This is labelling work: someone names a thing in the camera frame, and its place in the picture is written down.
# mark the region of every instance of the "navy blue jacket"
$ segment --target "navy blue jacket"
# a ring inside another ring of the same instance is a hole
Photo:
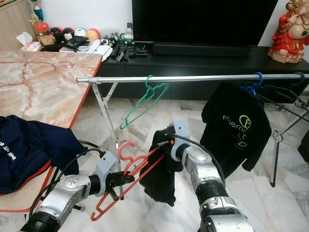
[[[70,129],[0,116],[0,194],[14,192],[49,163],[60,170],[85,151]],[[73,162],[64,172],[78,174]]]

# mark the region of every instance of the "electronic device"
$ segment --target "electronic device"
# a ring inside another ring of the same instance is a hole
[[[78,47],[78,50],[87,50],[90,45],[90,41],[86,41],[84,44]]]
[[[252,7],[247,0],[132,0],[134,41],[222,48],[258,45],[277,1]]]
[[[135,47],[134,46],[128,47],[127,54],[129,57],[135,57]]]
[[[147,57],[148,56],[148,52],[147,52],[147,50],[136,50],[135,51],[135,55],[137,57]]]
[[[197,209],[201,216],[200,231],[253,232],[252,226],[225,190],[224,176],[219,163],[202,145],[189,139],[187,121],[177,120],[163,132],[169,138],[155,146],[167,146],[170,159],[181,162],[190,174],[192,187],[200,205]],[[199,145],[199,148],[191,146],[191,143]],[[118,158],[108,151],[102,155],[92,175],[68,175],[63,178],[37,207],[20,232],[57,232],[74,205],[90,195],[100,197],[110,194],[114,201],[118,201],[119,197],[113,187],[135,180],[134,176],[125,172],[113,173],[118,161]]]
[[[116,58],[120,50],[120,44],[116,44],[115,47],[112,48],[111,58]]]
[[[249,47],[217,47],[202,44],[154,43],[153,54],[178,56],[246,57]]]
[[[77,48],[85,43],[88,40],[87,37],[84,36],[74,36],[66,45],[66,48],[74,49],[74,51],[77,51]]]

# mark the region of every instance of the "black tv screen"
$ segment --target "black tv screen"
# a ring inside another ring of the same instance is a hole
[[[132,0],[135,41],[258,45],[277,0]]]

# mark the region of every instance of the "red figurine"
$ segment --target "red figurine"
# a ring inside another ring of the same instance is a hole
[[[285,7],[289,12],[279,19],[268,55],[281,63],[298,63],[309,44],[309,0],[290,0]]]

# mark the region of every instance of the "black shirt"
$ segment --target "black shirt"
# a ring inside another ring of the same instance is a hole
[[[271,135],[263,102],[239,85],[222,83],[205,105],[202,119],[207,124],[200,143],[216,157],[225,178],[245,159],[245,170],[255,166]]]

